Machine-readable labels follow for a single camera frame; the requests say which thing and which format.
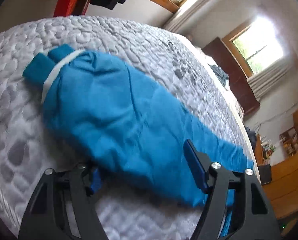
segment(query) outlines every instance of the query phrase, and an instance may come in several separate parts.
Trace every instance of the gray bedspread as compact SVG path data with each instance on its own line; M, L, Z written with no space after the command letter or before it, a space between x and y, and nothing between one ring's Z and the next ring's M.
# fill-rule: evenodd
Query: gray bedspread
M41 120L41 93L22 78L34 55L64 43L127 61L165 86L217 136L242 146L250 157L221 93L172 33L131 21L89 16L15 26L0 33L0 216L15 235L43 171L49 167L70 169L81 159L63 141L49 135ZM104 190L96 210L110 240L186 239L201 214L198 208L182 207L118 182ZM72 214L70 205L68 213ZM79 234L74 225L72 231Z

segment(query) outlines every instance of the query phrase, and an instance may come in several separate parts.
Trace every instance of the wooden headboard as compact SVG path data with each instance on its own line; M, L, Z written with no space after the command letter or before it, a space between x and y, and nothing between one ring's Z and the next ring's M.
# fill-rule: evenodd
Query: wooden headboard
M214 39L202 51L211 56L218 66L229 75L230 90L237 98L245 115L256 110L260 104L247 82L247 77L222 40Z

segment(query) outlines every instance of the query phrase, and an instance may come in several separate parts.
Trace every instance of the silver screw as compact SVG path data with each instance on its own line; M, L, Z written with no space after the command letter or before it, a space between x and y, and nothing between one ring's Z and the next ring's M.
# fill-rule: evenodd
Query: silver screw
M78 164L78 169L85 169L86 168L86 165L82 164L82 163L79 163Z
M49 168L45 170L46 175L51 175L53 173L53 169Z
M212 163L211 164L211 167L213 167L214 169L220 169L221 168L221 164L220 163L217 163L217 162L215 162L215 163Z
M245 173L246 173L247 175L252 175L252 174L253 174L253 170L252 170L252 169L246 169L246 170L245 170Z

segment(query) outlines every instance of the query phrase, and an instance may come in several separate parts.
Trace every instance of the white trim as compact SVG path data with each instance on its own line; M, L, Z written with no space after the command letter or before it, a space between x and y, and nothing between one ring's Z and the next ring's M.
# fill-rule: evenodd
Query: white trim
M60 60L55 65L55 67L51 70L49 76L47 77L47 79L43 83L43 90L42 90L42 97L41 97L41 103L42 104L46 99L47 93L48 93L52 83L55 81L56 77L58 76L60 69L64 65L68 64L70 61L74 60L76 57L78 57L84 51L85 51L84 49L79 49L79 50L75 50L74 52L68 54L62 60Z

